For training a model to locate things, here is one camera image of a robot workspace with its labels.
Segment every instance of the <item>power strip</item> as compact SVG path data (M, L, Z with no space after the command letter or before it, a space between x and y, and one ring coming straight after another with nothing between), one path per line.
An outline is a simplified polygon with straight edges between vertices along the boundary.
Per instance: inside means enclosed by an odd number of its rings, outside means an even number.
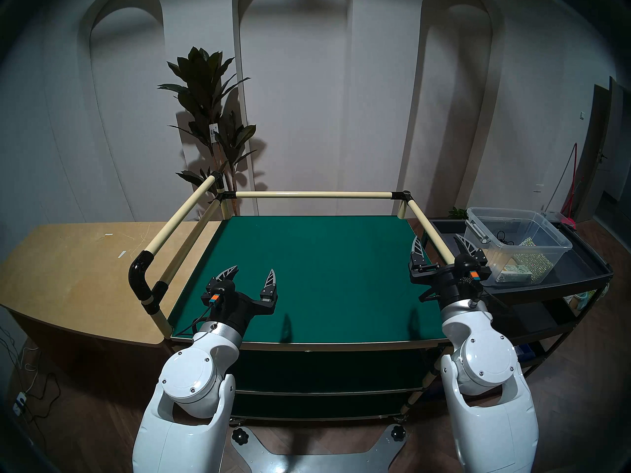
M15 402L13 403L13 412L15 412L15 414L19 417L24 413L26 406L27 396L24 394L24 392L18 393L18 398L16 398Z

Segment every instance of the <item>small box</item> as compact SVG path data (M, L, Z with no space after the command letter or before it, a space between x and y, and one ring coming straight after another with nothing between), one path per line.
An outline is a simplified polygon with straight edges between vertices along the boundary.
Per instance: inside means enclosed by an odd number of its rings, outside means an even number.
M512 281L514 283L530 283L533 278L533 273L528 269L528 266L523 264L507 264L497 277L498 283L504 283Z

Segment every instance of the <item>black knob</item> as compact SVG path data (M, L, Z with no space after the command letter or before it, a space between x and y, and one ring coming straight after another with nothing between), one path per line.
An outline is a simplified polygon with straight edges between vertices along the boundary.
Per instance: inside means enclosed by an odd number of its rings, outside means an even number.
M402 441L403 439L405 439L405 429L403 428L403 426L394 426L390 435L395 441Z
M235 443L237 443L239 446L243 446L244 444L246 444L247 438L248 438L247 432L245 432L241 427L239 429L235 429L232 433L232 440Z

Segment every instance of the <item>green table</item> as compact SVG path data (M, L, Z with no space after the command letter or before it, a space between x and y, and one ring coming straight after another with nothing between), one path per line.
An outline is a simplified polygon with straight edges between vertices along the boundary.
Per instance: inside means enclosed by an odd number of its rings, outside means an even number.
M251 216L222 222L169 322L177 334L204 312L200 296L222 270L239 266L237 289L258 298L273 268L278 304L252 319L243 349L279 344L428 347L444 340L436 302L409 282L409 224L395 216Z
M224 269L238 265L237 290L258 298L273 268L275 313L252 319L230 369L238 390L233 414L397 414L433 362L422 348L448 342L438 304L420 303L427 287L409 281L414 236L395 216L232 217L215 233L169 322L177 334L200 316L205 286Z

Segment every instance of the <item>clear plastic storage box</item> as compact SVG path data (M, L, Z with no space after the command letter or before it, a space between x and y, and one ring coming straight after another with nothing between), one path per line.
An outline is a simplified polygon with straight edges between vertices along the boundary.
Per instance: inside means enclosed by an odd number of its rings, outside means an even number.
M464 237L485 251L491 277L485 285L535 285L572 243L541 214L509 208L467 209Z

